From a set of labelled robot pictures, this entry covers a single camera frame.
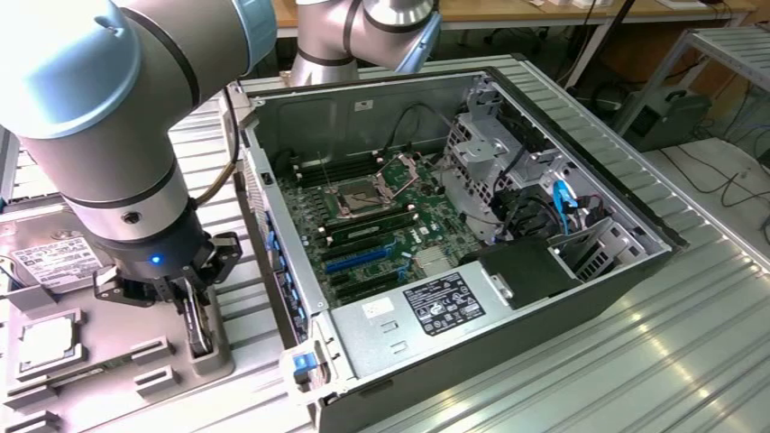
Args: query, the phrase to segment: wooden desk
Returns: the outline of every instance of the wooden desk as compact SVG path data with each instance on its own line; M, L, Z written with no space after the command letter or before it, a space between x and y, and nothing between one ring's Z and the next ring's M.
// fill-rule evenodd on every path
M297 37L298 6L295 0L273 1L278 20L278 37ZM716 18L728 20L728 26L737 26L746 15L756 10L756 7L749 0L725 1L730 6L732 14L730 9L724 5L716 5L716 8L724 11ZM439 4L443 15L443 30L579 25L585 22L589 13L589 8L582 9L573 5L557 6L547 0L541 7L526 0L441 0ZM574 86L578 82L622 5L624 0L616 0L612 6L594 8L592 11L589 24L596 24L597 29L569 77L567 87ZM717 13L710 7L674 10L661 5L656 0L636 0L624 23L698 21L716 15ZM698 70L698 68L693 70L693 76L697 75Z
M634 6L630 8L630 12L628 15L626 20L624 23L632 21L634 18L640 17L669 17L672 18L668 21L680 21L682 16L698 16L698 19L704 19L706 17L714 17L716 19L730 19L730 10L733 11L733 15L737 14L746 14L753 12L757 7L748 2L746 0L726 0L729 8L725 5L714 5L714 9L706 7L697 7L692 9L670 9L668 6L660 4L657 0L637 0L634 2ZM616 3L610 6L613 9L613 16L618 12L624 2L616 0Z

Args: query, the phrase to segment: motherboard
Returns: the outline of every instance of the motherboard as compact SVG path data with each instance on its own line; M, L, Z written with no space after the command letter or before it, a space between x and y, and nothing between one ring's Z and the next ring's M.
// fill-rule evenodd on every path
M446 170L418 153L391 152L295 167L279 180L333 306L449 271L481 248L445 195Z

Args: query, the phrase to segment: black cable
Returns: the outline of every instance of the black cable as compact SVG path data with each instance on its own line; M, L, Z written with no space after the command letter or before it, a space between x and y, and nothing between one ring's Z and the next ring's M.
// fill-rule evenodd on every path
M760 139L762 138L762 136L765 134L768 134L768 132L770 132L770 129L765 129L760 135L757 135L757 137L754 137L754 146L753 146L753 151L752 151L752 156L754 157L754 159L760 158Z
M746 101L749 100L749 93L750 92L752 92L752 82L746 81L746 91L744 92L744 100L741 101L741 106L738 108L738 112L736 112L736 116L733 117L733 122L730 122L730 124L728 125L728 128L725 129L725 133L722 134L726 137L728 137L728 134L730 133L730 128L733 127L733 125L738 121L738 118L741 117L741 112L744 111L744 107L746 106Z
M762 200L765 200L768 202L768 204L770 204L770 199L768 199L765 196L768 194L770 194L770 190L764 191L764 192L757 192L754 193L750 189L748 189L746 187L744 187L737 181L736 181L736 176L728 176L725 174L724 171L721 171L714 165L712 165L709 162L704 161L702 159L700 159L698 157L696 157L692 153L689 153L685 149L682 149L681 147L678 147L678 149L690 157L693 158L697 162L700 162L702 165L705 165L706 167L712 168L712 170L714 170L717 173L720 173L720 175L728 179L728 183L729 184L734 184L738 188L741 188L744 191L746 191L749 194L752 194L748 198L740 200L738 203L734 203L732 205L726 205L725 202L722 204L722 206L725 207L733 207L736 205L738 205L740 203L744 203L746 200L752 199L752 198L761 198Z
M521 157L525 155L526 150L527 149L522 145L519 151L517 152L517 155L514 155L514 159L506 166L506 169L502 170L501 173L497 175L495 183L493 184L493 195L497 193L497 185L499 184L501 180L506 178L506 175L510 173L514 166L519 163Z
M669 159L669 161L672 162L672 164L674 164L674 167L677 168L677 170L680 171L680 173L682 173L682 175L685 176L685 179L688 180L688 182L693 185L693 187L696 189L698 189L702 193L709 194L712 192L718 191L720 189L725 188L722 191L722 195L720 197L720 203L724 207L734 207L742 203L745 203L746 201L752 200L753 198L761 198L768 204L770 204L770 199L768 199L765 197L765 195L770 194L770 191L764 191L764 192L758 192L754 193L752 192L746 187L744 187L737 181L736 178L738 177L738 173L736 173L733 176L728 176L725 174L724 171L721 171L714 165L712 165L709 162L701 160L700 158L697 158L694 155L692 155L684 148L681 148L680 146L677 146L678 149L690 157L693 158L697 162L700 162L702 165L705 165L706 167L712 168L717 173L720 173L720 175L728 179L728 181L722 184L722 186L717 189L713 189L712 191L706 191L702 190L692 181L690 177L685 174L685 172L682 171L682 168L677 165L677 163L674 162L674 160L672 160L672 158L666 155L666 153L664 152L664 150L661 150L661 153L666 156L666 158ZM750 196L746 198L742 198L741 200L738 200L734 203L728 203L726 202L726 198L728 198L728 189L730 187L730 185L736 185L737 187L740 187L741 189L744 189L746 192L749 192ZM762 225L760 226L760 231L762 232L762 236L765 241L768 242L768 244L770 244L770 235L768 234L768 227L770 227L770 216L768 216L768 218L765 219Z
M701 63L705 60L705 56L702 56L700 59L696 59L696 62L685 67L684 70L681 70L680 72L674 72L673 74L669 74L666 76L666 78L664 78L664 80L666 79L672 79L676 78L681 75L685 75L688 72L690 72L698 65L701 65ZM601 106L600 106L600 99L602 96L602 93L609 90L610 88L614 88L617 90L620 90L620 96L621 96L621 100L618 102L624 102L626 100L626 98L629 97L632 90L629 90L628 88L625 88L624 86L641 86L642 84L646 84L648 80L645 81L614 81L614 80L608 80L602 83L600 83L600 85L594 88L593 92L592 92L592 97L589 100L590 103L590 107L592 110L600 115L600 117L609 117L612 116L617 110L605 110Z
M407 113L417 107L422 107L425 109L427 109L431 113L434 113L445 122L445 124L449 126L450 130L453 127L451 122L449 121L449 119L445 117L445 115L442 115L435 108L433 108L431 106L429 106L427 104L422 103L422 102L415 102L413 104L410 104L403 111L401 112L401 115L398 115L398 120L397 123L394 124L394 129L390 132L390 135L387 136L387 141L385 142L385 146L382 149L382 153L386 153L387 150L390 149L390 147L394 145L394 141L397 140L397 132L398 132L398 127L401 126L401 122L405 120L405 116L407 115Z
M543 199L538 197L526 197L525 199L541 205L541 207L545 209L545 213L549 214L549 217L551 218L554 224L562 227L562 218L558 217L557 211L554 210L553 207L549 206L549 204L543 201Z
M664 156L666 157L666 159L669 160L669 162L672 162L672 165L674 166L674 168L677 169L677 171L680 172L680 174L685 177L685 179L688 180L688 182L693 185L693 187L696 188L696 190L704 194L712 194L713 192L717 192L718 190L721 190L726 185L728 182L725 182L722 185L720 185L718 187L716 187L714 189L702 189L696 182L693 181L693 179L690 178L690 176L688 176L688 173L685 173L685 170L678 166L678 164L674 162L674 159L669 156L669 154L666 152L664 152L664 149L658 149L661 151L661 153L664 154Z
M594 8L596 6L597 6L597 0L593 0L593 1L592 1L592 7L589 8L589 13L586 14L586 17L585 17L585 19L582 20L581 27L578 27L578 28L583 29L586 32L589 31L589 29L586 29L586 24L589 23L589 19L592 18L593 8ZM583 51L585 51L586 45L589 44L589 39L590 39L590 38L583 38L583 44L582 44L582 46L581 46L581 53L578 54L578 58L575 59L575 62L578 62L578 60L581 60L581 55L582 55L582 53L583 53ZM559 76L561 76L561 74L562 74L562 69L563 69L565 66L567 65L567 62L569 62L569 46L567 46L567 49L566 49L566 51L565 51L565 59L562 59L562 62L561 62L559 65L558 65L557 74L554 74L554 79L555 79L557 81L559 81L559 80L562 79Z
M233 98L230 97L230 91L227 87L225 88L226 94L226 104L227 104L227 111L230 112L230 123L233 126L233 142L234 142L234 150L231 153L230 163L235 164L239 162L241 157L241 130L239 130L239 120L237 118L237 109L233 106Z

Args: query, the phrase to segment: power cord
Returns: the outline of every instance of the power cord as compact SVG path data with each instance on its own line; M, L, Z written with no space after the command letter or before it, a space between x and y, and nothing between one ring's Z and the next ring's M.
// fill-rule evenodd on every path
M744 108L746 107L746 101L749 100L749 94L750 93L752 93L752 82L746 81L746 91L744 92L744 99L741 101L738 111L736 112L736 116L733 116L733 121L728 125L728 128L725 129L725 133L722 134L722 135L725 135L725 137L728 137L728 135L730 134L730 129L733 128L733 126L736 125L736 122L738 121L738 119L741 117L741 112L744 111Z
M705 165L706 167L709 167L712 170L714 170L720 176L722 176L728 181L721 184L717 188L714 189L704 189L701 188L696 182L693 181L693 179L690 178L690 176L688 176L688 174L685 173L685 170L678 166L678 164L674 162L674 159L668 155L668 153L664 151L664 149L660 150L660 152L664 154L664 156L666 156L666 159L669 160L669 162L672 162L672 164L674 165L674 167L677 168L678 172L682 174L682 176L685 177L685 180L693 185L693 187L698 190L698 192L704 193L704 194L712 194L714 192L717 192L718 190L722 189L722 194L720 197L720 204L724 207L734 207L742 203L745 203L746 201L758 198L761 200L764 200L768 205L770 205L770 199L768 197L765 197L766 195L770 195L770 190L764 191L764 192L753 192L750 189L748 189L746 187L744 187L737 181L736 178L738 177L740 173L736 173L733 176L728 176L725 174L724 171L721 171L713 164L710 164L709 162L704 161L701 158L696 157L692 153L689 153L681 146L677 146L677 148L682 151L682 153L685 153L685 155L688 155L693 160L696 160L697 162L700 162L702 165ZM738 188L741 188L744 191L746 191L750 196L746 198L740 199L738 201L733 202L733 203L728 203L728 190L730 185L736 185ZM768 242L768 244L770 244L770 235L768 234L768 228L770 227L770 216L765 219L765 221L762 222L762 226L760 227L760 231L762 232L764 235L764 239Z
M586 18L582 20L582 24L581 24L581 28L585 29L585 31L586 31L586 36L583 37L581 52L578 53L578 57L575 58L575 61L573 62L573 65L567 69L567 72L565 73L565 75L562 75L557 79L557 83L561 83L565 80L565 78L569 77L569 74L573 73L573 70L575 70L575 68L578 67L578 62L581 61L582 54L583 54L583 52L586 52L586 48L589 47L589 40L592 39L592 32L589 31L589 29L586 29L586 25L589 24L589 18L592 18L593 8L596 6L597 6L597 0L593 0L592 1L592 7L589 8L589 13L586 14ZM565 60L567 59L567 57L569 57L569 52L565 53ZM559 67L558 67L557 75L562 71L562 65L559 65Z
M387 141L385 142L385 146L383 146L383 149L381 151L382 153L386 153L389 151L389 149L391 148L391 146L394 145L394 141L397 140L398 127L401 126L401 123L403 122L407 113L418 107L422 107L426 110L429 110L431 113L434 113L437 115L437 117L439 117L442 119L442 122L445 122L446 126L449 126L449 129L451 130L453 123L449 121L446 116L442 115L438 112L438 110L435 108L433 108L431 106L429 106L427 104L425 104L422 102L415 102L415 103L410 104L403 109L403 111L401 112L401 115L398 115L398 120L397 120L397 123L394 124L394 129L391 129L390 135L387 136Z

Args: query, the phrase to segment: blue pcie slot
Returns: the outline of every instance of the blue pcie slot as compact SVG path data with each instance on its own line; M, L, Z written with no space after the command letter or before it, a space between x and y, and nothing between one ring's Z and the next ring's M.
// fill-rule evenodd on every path
M299 293L294 284L295 280L289 270L287 258L282 252L282 244L278 237L278 232L275 231L274 225L271 223L273 218L267 212L265 213L265 216L270 230L266 247L269 250L278 252L278 262L281 264L281 269L275 271L275 278L278 281L278 287L282 291L282 296L285 298L289 315L291 317L294 333L298 337L298 340L302 342L307 339L309 317L305 312L305 308L302 307L302 299L299 298Z
M333 273L338 271L345 271L354 266L359 266L361 264L374 262L375 260L385 259L390 252L393 251L391 248L387 246L381 246L375 250L370 251L369 253L363 253L359 255L354 255L353 257L342 260L339 262L329 263L326 265L326 273Z

